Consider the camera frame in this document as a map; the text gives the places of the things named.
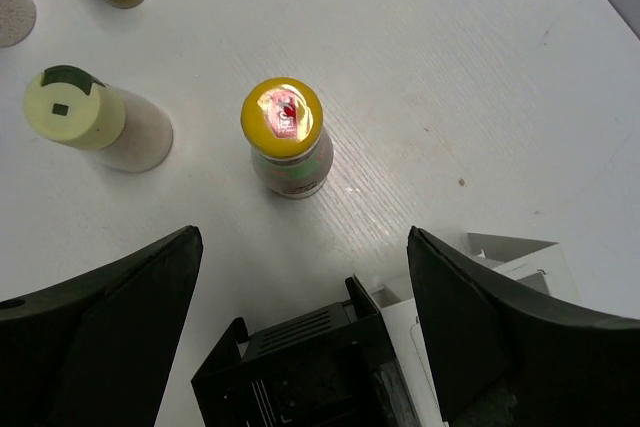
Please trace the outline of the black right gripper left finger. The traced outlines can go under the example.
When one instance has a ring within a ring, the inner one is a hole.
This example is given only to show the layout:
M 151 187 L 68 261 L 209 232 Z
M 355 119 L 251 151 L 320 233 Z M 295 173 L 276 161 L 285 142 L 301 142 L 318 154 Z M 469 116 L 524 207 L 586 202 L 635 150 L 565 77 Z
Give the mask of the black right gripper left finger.
M 4 426 L 152 426 L 203 254 L 186 226 L 1 303 Z

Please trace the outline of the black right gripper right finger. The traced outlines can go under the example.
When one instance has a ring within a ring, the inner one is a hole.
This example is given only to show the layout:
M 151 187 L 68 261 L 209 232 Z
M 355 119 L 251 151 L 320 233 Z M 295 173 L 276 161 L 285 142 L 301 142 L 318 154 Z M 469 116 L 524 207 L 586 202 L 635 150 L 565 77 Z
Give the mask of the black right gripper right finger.
M 415 227 L 407 255 L 452 426 L 635 426 L 639 323 L 540 293 Z

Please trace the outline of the yellow-capped red sauce bottle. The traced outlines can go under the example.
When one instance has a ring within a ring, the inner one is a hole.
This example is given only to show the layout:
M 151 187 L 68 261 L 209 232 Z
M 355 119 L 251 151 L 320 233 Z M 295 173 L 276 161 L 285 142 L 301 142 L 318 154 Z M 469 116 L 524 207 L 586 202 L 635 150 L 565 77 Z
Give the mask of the yellow-capped red sauce bottle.
M 323 106 L 307 84 L 290 77 L 257 84 L 243 102 L 240 123 L 254 172 L 267 188 L 291 199 L 322 188 L 334 147 Z

